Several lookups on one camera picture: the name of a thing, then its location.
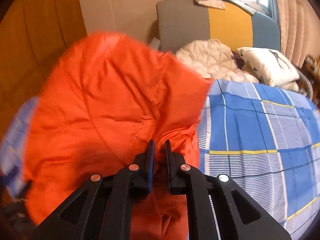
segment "beige cloth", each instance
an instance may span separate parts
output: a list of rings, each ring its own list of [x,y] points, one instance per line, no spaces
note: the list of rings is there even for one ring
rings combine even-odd
[[[302,67],[306,55],[320,54],[320,20],[308,0],[277,0],[281,49],[294,65]]]
[[[176,56],[204,78],[259,83],[257,78],[237,67],[231,49],[217,39],[193,41],[179,49]]]

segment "pillow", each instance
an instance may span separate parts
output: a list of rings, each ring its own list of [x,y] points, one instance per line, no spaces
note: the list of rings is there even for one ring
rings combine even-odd
[[[299,79],[294,65],[277,50],[243,47],[236,51],[250,64],[260,83],[275,87]]]

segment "beige wall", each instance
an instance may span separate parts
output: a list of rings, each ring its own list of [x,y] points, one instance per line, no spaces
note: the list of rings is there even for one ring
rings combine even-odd
[[[158,36],[156,3],[161,0],[80,0],[87,33],[124,32],[149,42]]]

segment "orange fabric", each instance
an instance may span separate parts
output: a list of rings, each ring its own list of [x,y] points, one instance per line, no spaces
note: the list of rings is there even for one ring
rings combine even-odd
[[[33,181],[26,206],[41,223],[76,187],[133,162],[156,143],[153,192],[132,209],[131,239],[186,239],[184,196],[169,196],[165,140],[199,165],[196,127],[211,80],[118,33],[97,33],[64,54],[34,115],[24,175]]]

